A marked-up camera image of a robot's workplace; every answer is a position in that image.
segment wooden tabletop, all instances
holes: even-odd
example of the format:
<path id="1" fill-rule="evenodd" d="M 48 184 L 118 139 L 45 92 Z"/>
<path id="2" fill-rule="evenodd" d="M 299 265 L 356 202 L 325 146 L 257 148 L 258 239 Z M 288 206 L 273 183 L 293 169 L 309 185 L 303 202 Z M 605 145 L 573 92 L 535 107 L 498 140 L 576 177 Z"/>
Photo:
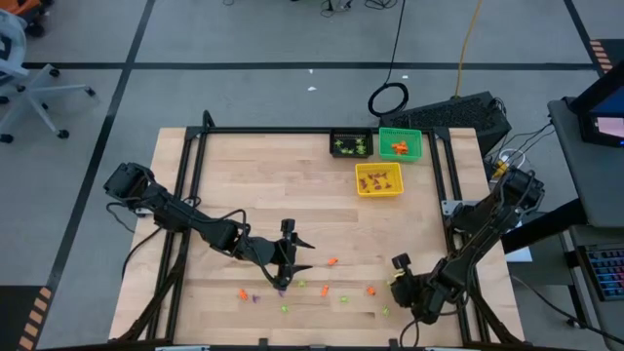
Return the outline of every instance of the wooden tabletop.
<path id="1" fill-rule="evenodd" d="M 156 180 L 173 192 L 184 129 L 162 129 L 151 169 Z M 196 233 L 191 236 L 175 342 L 181 344 L 257 345 L 267 337 L 272 345 L 325 344 L 385 346 L 398 338 L 412 320 L 386 285 L 395 269 L 391 258 L 408 253 L 414 274 L 432 270 L 447 254 L 438 205 L 431 153 L 426 136 L 423 157 L 401 165 L 405 193 L 393 198 L 361 198 L 356 192 L 356 163 L 334 159 L 328 135 L 210 134 L 202 170 L 199 209 L 210 216 L 242 208 L 252 236 L 281 237 L 283 218 L 296 220 L 295 231 L 316 250 L 299 249 L 296 263 L 314 268 L 295 276 L 283 297 L 271 288 L 260 269 L 209 248 Z M 464 199 L 488 195 L 474 130 L 451 130 L 452 147 Z M 374 136 L 375 151 L 378 139 Z M 443 168 L 444 147 L 438 144 Z M 195 149 L 184 196 L 190 187 Z M 445 173 L 446 190 L 450 185 Z M 139 219 L 133 246 L 154 230 L 153 220 Z M 122 284 L 110 336 L 123 333 L 154 292 L 165 235 L 156 236 L 132 258 Z M 328 259 L 339 262 L 328 266 Z M 275 273 L 275 267 L 269 270 Z M 478 266 L 486 301 L 517 337 L 524 338 L 507 264 L 500 244 Z M 298 280 L 307 286 L 299 288 Z M 323 285 L 329 285 L 326 297 Z M 367 287 L 376 296 L 367 295 Z M 243 301 L 239 289 L 259 296 Z M 348 302 L 341 302 L 346 296 Z M 288 306 L 284 313 L 282 306 Z M 164 335 L 169 299 L 161 312 L 158 335 Z M 389 316 L 382 313 L 384 306 Z M 445 306 L 451 311 L 454 306 Z M 478 338 L 476 323 L 471 323 Z M 405 343 L 414 341 L 414 329 Z M 459 346 L 456 316 L 441 317 L 433 326 L 420 324 L 420 346 Z"/>

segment black floor line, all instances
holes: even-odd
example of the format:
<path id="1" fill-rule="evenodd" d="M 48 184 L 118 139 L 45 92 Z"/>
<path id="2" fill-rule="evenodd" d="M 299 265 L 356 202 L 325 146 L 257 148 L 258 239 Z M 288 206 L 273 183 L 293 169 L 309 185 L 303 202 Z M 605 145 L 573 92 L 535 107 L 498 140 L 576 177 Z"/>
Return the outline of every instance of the black floor line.
<path id="1" fill-rule="evenodd" d="M 28 62 L 25 68 L 42 68 L 45 63 Z M 58 62 L 52 65 L 59 69 L 125 69 L 121 62 Z M 395 62 L 395 69 L 413 70 L 456 70 L 453 62 Z M 133 62 L 131 69 L 153 70 L 270 70 L 270 69 L 388 69 L 390 62 Z M 464 63 L 465 70 L 535 70 L 573 71 L 596 69 L 594 63 Z"/>
<path id="2" fill-rule="evenodd" d="M 583 42 L 583 46 L 585 47 L 585 51 L 587 51 L 587 55 L 592 60 L 592 64 L 594 65 L 594 69 L 596 72 L 602 77 L 604 75 L 603 70 L 601 69 L 600 64 L 598 63 L 598 59 L 594 55 L 594 50 L 592 50 L 592 45 L 590 44 L 590 37 L 587 33 L 587 29 L 585 29 L 585 25 L 583 24 L 583 20 L 581 20 L 580 15 L 578 15 L 578 11 L 576 11 L 576 7 L 572 0 L 564 0 L 565 7 L 569 12 L 569 16 L 572 18 L 572 22 L 574 23 L 574 27 L 576 27 L 576 31 L 578 32 L 578 36 L 581 38 Z"/>
<path id="3" fill-rule="evenodd" d="M 89 161 L 89 167 L 87 168 L 87 172 L 82 181 L 82 185 L 80 186 L 78 198 L 76 199 L 76 203 L 74 204 L 73 210 L 71 211 L 69 222 L 67 223 L 67 227 L 65 228 L 65 232 L 62 236 L 62 241 L 60 242 L 57 257 L 55 258 L 55 262 L 52 265 L 52 270 L 48 278 L 47 286 L 54 293 L 59 287 L 60 278 L 62 277 L 62 273 L 65 269 L 67 259 L 69 258 L 69 252 L 71 251 L 74 239 L 76 238 L 76 232 L 78 231 L 78 226 L 80 225 L 82 214 L 85 211 L 87 200 L 89 199 L 89 194 L 91 193 L 91 189 L 94 185 L 94 180 L 96 179 L 96 174 L 98 173 L 99 163 L 104 153 L 104 148 L 106 147 L 106 142 L 108 141 L 108 136 L 110 135 L 113 123 L 115 122 L 117 109 L 119 108 L 122 96 L 124 94 L 124 91 L 126 90 L 126 85 L 128 84 L 128 78 L 130 77 L 130 73 L 132 71 L 132 63 L 137 58 L 138 47 L 140 46 L 143 34 L 145 33 L 147 22 L 149 21 L 149 17 L 151 16 L 152 10 L 154 8 L 154 2 L 155 0 L 148 0 L 145 3 L 143 15 L 141 16 L 138 28 L 136 29 L 135 39 L 133 40 L 133 44 L 130 47 L 130 51 L 128 52 L 128 56 L 126 58 L 125 66 L 123 67 L 123 71 L 119 78 L 119 82 L 117 83 L 117 87 L 115 88 L 115 92 L 113 93 L 110 105 L 108 106 L 106 118 L 104 119 L 104 122 L 102 124 L 99 136 L 97 137 L 94 153 L 91 156 L 91 161 Z"/>

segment green object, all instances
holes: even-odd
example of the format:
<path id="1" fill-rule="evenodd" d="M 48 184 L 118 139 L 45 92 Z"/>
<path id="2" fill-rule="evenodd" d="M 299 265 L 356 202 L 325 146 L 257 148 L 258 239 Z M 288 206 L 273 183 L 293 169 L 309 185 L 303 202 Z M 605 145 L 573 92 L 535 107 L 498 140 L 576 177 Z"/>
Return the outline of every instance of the green object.
<path id="1" fill-rule="evenodd" d="M 392 144 L 405 141 L 408 153 L 398 155 Z M 382 160 L 417 161 L 422 157 L 422 133 L 419 130 L 379 128 L 379 155 Z"/>

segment keyboard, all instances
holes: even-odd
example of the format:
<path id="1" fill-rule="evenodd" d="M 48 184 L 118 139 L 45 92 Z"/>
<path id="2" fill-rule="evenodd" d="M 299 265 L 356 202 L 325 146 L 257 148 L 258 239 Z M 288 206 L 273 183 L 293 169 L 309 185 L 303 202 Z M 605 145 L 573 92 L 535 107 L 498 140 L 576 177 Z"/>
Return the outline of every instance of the keyboard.
<path id="1" fill-rule="evenodd" d="M 624 299 L 624 245 L 582 247 L 592 283 L 602 301 Z"/>
<path id="2" fill-rule="evenodd" d="M 422 106 L 388 117 L 383 124 L 388 127 L 424 129 L 431 127 L 474 128 L 477 132 L 486 131 L 499 123 L 501 116 L 491 104 L 489 93 Z"/>

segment computer monitor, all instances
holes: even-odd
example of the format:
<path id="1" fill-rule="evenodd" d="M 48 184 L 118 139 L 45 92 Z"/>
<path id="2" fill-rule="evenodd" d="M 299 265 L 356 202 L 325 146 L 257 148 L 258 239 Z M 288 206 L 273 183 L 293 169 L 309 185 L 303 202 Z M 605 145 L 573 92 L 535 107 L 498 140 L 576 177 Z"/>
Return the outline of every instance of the computer monitor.
<path id="1" fill-rule="evenodd" d="M 586 142 L 624 147 L 624 61 L 594 83 L 569 108 Z"/>

